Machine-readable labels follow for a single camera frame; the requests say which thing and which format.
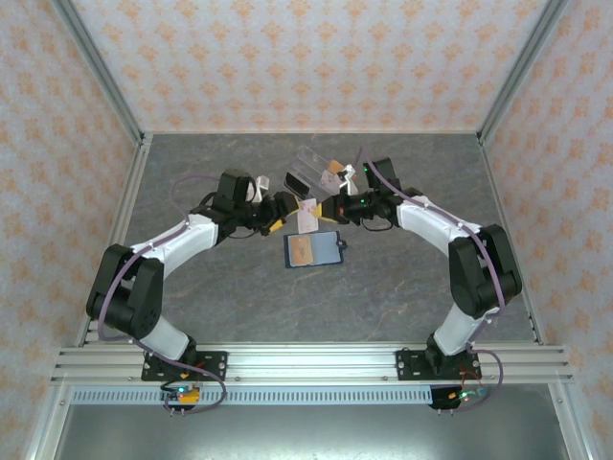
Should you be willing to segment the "white card with pink print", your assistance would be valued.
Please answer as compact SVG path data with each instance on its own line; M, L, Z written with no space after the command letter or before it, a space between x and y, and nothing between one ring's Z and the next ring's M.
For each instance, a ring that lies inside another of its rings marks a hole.
M297 228L299 234L308 234L319 230L319 220L315 216L317 210L317 199L308 198L302 200L297 212Z

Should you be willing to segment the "blue card holder wallet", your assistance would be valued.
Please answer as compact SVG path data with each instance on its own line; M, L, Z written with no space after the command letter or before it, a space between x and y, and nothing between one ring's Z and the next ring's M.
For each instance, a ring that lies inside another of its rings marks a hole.
M310 237L314 263L305 266L293 266L289 254L288 239L292 236L307 235ZM338 231L315 232L310 234L284 235L284 263L286 268L303 268L309 266L340 265L344 262L344 251L347 243Z

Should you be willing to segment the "brown orange card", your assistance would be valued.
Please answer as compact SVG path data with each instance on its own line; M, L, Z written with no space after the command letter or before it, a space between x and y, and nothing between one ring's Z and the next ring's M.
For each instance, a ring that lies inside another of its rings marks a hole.
M307 235L292 236L288 239L289 254L293 266L305 266L314 263L310 237Z

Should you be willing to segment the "black card with white print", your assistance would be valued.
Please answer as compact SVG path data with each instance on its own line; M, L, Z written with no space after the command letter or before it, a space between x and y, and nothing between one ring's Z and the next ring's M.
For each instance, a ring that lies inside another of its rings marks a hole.
M284 185L292 194L301 200L308 199L311 196L310 186L291 172L285 175Z

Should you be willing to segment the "clear acrylic card stand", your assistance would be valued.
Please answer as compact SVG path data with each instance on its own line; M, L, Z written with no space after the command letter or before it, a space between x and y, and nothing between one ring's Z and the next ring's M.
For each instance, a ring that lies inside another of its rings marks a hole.
M305 181L311 188L309 198L316 198L317 202L321 204L326 198L336 196L330 194L320 185L322 172L328 169L330 161L332 160L324 158L313 149L302 146L286 173L293 173Z

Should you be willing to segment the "circuit board with yellow connector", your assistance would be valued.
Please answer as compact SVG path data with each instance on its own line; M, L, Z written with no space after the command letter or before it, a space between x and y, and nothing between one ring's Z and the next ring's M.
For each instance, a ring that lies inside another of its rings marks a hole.
M167 382L160 389L169 402L195 404L200 400L199 388L191 383Z

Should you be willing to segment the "circuit board with blue light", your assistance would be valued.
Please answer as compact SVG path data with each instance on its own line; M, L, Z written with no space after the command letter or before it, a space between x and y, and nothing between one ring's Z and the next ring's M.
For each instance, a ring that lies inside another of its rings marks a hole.
M429 406L437 411L456 410L471 398L483 397L483 387L463 388L460 385L435 385L431 387L432 402Z

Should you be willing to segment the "grey metal shelf panel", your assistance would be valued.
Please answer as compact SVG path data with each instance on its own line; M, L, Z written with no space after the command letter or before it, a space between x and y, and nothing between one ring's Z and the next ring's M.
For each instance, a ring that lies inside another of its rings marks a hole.
M226 406L172 417L153 406L77 405L56 460L568 460L556 415L498 400L425 406Z

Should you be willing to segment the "aluminium side rail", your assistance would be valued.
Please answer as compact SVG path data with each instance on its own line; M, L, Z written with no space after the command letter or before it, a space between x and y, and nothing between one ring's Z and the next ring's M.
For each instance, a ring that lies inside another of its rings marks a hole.
M532 298L530 296L530 293L528 292L528 284L524 280L524 277L521 271L521 263L519 261L517 251L515 248L515 244L512 238L511 225L508 219L508 213L505 210L503 194L500 192L498 184L496 182L492 163L490 162L488 158L488 152L485 146L485 141L480 137L480 132L477 132L475 134L475 137L476 137L476 140L479 146L479 150L481 153L481 157L482 157L482 160L483 160L483 163L484 163L487 175L488 175L488 180L489 180L489 184L492 190L492 195L496 203L497 212L501 219L501 225L505 228L507 232L509 242L510 242L510 247L511 247L511 253L515 259L518 273L520 276L520 281L522 282L521 293L518 296L516 296L512 301L513 303L516 303L518 300L521 300L522 305L523 305L523 310L525 311L527 320L531 326L532 335L534 336L534 342L538 346L543 346L547 344L547 339L543 335L539 314L537 311L534 310Z
M94 274L97 274L105 249L113 243L124 243L130 224L133 208L140 188L142 176L148 160L148 154L153 139L152 132L146 132L136 146L132 160L126 173L120 199L114 211L110 234L100 257L94 262Z

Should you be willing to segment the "aluminium mounting rail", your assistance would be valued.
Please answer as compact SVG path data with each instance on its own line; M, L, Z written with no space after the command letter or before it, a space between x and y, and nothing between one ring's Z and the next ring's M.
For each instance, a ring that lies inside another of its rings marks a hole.
M204 351L228 354L225 380L230 385L391 385L399 380L395 342L212 343ZM562 346L534 342L477 344L481 381L555 383L574 381L577 370ZM126 343L87 343L59 352L53 384L136 385L143 353Z

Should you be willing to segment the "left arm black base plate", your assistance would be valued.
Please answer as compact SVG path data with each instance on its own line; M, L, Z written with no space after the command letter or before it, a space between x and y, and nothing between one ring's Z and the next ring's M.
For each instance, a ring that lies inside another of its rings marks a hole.
M228 354L221 351L195 351L189 352L181 361L193 367L203 369L221 380L225 380ZM143 381L212 381L210 377L200 373L180 368L163 361L162 359L145 354L141 380Z

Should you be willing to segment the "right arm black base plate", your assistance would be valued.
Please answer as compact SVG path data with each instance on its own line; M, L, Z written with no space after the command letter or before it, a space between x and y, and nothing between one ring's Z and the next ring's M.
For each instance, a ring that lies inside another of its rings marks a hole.
M404 348L396 351L396 370L399 380L460 380L462 372L469 379L482 377L478 357L466 351L445 356Z

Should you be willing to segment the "aluminium frame post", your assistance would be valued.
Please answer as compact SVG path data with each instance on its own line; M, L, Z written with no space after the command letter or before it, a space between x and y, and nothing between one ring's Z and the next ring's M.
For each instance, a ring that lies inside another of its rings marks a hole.
M130 109L119 84L106 65L104 57L89 33L74 1L50 0L50 2L75 41L81 56L92 71L102 93L114 109L128 137L136 145L140 145L144 138L144 132Z
M542 13L538 16L501 89L498 91L482 126L476 132L481 147L488 142L499 125L515 93L528 75L568 3L569 0L547 0Z

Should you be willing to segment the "aluminium frame leg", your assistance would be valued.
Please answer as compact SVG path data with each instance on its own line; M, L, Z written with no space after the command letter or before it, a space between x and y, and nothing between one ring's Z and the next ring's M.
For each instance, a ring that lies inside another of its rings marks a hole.
M25 460L54 460L57 455L71 400L72 385L52 386L43 400Z
M573 405L571 385L557 382L550 383L548 388L569 460L592 460L591 448L581 431L579 413Z

